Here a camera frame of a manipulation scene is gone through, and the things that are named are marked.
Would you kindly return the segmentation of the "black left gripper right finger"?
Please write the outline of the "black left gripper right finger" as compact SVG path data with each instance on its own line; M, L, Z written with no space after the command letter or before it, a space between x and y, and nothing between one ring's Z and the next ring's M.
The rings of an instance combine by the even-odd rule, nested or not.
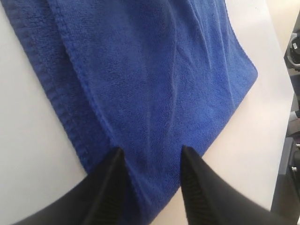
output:
M220 178L191 147L181 150L181 191L190 225L286 225Z

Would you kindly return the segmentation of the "grey robot base equipment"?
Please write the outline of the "grey robot base equipment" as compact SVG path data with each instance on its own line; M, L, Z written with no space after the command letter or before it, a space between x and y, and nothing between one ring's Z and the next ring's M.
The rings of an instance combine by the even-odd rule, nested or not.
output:
M298 223L300 218L300 27L298 25L291 34L284 60L294 97L271 211Z

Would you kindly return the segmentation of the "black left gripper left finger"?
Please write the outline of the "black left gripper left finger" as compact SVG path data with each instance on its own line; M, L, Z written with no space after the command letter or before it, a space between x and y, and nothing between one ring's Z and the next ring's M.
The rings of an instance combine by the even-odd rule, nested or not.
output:
M128 183L124 151L111 150L76 187L18 225L117 225Z

